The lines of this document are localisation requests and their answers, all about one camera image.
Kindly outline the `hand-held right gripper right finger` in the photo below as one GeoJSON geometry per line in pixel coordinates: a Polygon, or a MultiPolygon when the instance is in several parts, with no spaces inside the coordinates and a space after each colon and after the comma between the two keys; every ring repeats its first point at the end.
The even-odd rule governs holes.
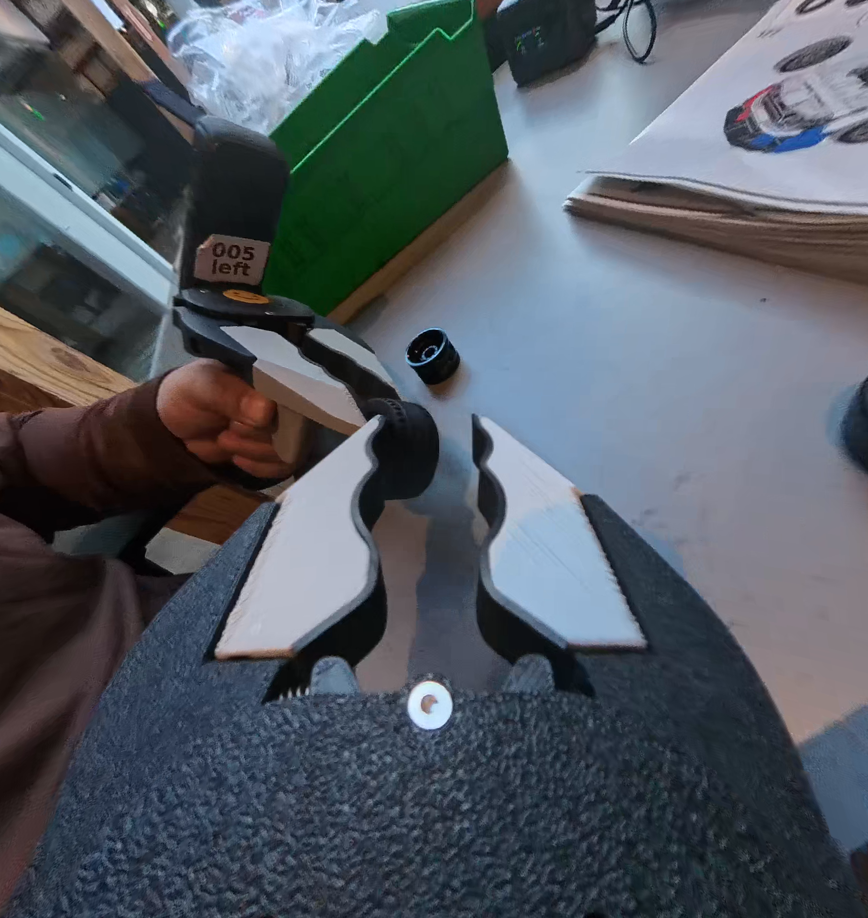
{"type": "Polygon", "coordinates": [[[472,433],[487,524],[476,600],[486,644],[509,663],[646,651],[586,495],[494,420],[474,415],[472,433]]]}

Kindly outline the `wooden bench top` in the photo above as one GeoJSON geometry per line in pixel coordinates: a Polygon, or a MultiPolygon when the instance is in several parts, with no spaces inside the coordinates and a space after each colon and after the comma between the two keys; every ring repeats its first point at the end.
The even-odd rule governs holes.
{"type": "Polygon", "coordinates": [[[0,307],[0,412],[86,407],[134,386],[0,307]]]}

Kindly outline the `person's left hand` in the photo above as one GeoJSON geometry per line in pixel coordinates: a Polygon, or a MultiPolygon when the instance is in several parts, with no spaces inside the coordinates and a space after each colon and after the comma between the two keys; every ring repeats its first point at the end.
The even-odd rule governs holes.
{"type": "Polygon", "coordinates": [[[234,465],[283,480],[293,465],[276,452],[277,407],[220,361],[191,361],[165,374],[156,396],[160,421],[208,465],[234,465]]]}

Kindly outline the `clear plastic bags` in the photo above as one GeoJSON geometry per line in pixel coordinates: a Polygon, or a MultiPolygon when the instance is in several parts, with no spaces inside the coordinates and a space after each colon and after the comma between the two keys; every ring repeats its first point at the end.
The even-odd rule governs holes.
{"type": "Polygon", "coordinates": [[[368,2],[239,1],[197,6],[166,46],[199,109],[269,135],[349,52],[386,32],[368,2]]]}

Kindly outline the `glass partition with white frame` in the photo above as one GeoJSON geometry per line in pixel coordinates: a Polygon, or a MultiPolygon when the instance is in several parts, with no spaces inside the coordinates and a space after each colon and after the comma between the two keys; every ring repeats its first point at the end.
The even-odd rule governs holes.
{"type": "Polygon", "coordinates": [[[140,382],[185,362],[173,267],[0,121],[0,307],[140,382]]]}

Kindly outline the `plywood base board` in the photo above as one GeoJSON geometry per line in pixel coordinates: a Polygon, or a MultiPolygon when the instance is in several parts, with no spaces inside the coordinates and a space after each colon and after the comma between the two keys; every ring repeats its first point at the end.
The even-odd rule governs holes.
{"type": "Polygon", "coordinates": [[[374,300],[386,295],[404,276],[411,273],[479,214],[506,183],[510,166],[509,159],[497,166],[379,271],[342,300],[326,318],[339,324],[348,324],[374,300]]]}

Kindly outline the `person's brown garment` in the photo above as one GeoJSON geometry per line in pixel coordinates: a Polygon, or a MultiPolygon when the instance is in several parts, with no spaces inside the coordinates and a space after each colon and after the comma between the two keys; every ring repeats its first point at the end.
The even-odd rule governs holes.
{"type": "Polygon", "coordinates": [[[61,555],[0,514],[0,914],[99,698],[185,580],[61,555]]]}

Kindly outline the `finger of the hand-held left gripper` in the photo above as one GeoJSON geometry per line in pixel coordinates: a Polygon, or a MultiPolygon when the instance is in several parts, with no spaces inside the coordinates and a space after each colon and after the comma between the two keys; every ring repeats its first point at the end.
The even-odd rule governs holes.
{"type": "Polygon", "coordinates": [[[298,342],[301,373],[322,384],[326,412],[370,412],[374,400],[402,399],[375,352],[338,327],[314,326],[298,342]]]}
{"type": "Polygon", "coordinates": [[[367,422],[348,387],[305,358],[286,338],[249,326],[221,326],[221,330],[253,355],[253,386],[277,406],[346,435],[367,422]]]}

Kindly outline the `toy car instruction booklet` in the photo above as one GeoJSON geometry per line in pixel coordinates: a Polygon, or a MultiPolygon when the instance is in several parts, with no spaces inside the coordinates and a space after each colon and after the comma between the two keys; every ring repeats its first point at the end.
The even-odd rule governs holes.
{"type": "Polygon", "coordinates": [[[778,2],[564,202],[868,285],[868,2],[778,2]]]}

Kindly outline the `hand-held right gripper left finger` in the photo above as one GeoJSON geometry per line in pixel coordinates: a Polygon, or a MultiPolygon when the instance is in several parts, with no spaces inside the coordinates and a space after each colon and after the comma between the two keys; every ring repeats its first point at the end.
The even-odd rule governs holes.
{"type": "Polygon", "coordinates": [[[292,660],[371,594],[379,557],[359,497],[378,470],[383,426],[382,416],[369,420],[276,501],[216,660],[292,660]]]}

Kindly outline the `black power bank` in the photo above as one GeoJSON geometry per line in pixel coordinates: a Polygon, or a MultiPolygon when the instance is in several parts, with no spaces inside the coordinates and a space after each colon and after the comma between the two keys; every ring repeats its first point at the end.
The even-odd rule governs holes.
{"type": "Polygon", "coordinates": [[[496,21],[519,87],[581,61],[597,42],[594,1],[503,1],[496,21]]]}

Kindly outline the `green plastic bin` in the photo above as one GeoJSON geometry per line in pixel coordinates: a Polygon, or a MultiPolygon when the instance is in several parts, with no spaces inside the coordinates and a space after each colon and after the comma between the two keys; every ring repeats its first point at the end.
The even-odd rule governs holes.
{"type": "Polygon", "coordinates": [[[263,289],[328,315],[508,157],[474,2],[394,10],[271,132],[290,177],[263,289]]]}

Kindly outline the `person's left forearm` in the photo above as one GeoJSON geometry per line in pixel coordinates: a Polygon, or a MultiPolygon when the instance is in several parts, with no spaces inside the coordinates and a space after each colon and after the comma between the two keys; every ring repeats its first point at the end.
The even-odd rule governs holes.
{"type": "Polygon", "coordinates": [[[181,506],[215,473],[160,419],[164,377],[87,407],[0,413],[0,552],[122,513],[181,506]]]}

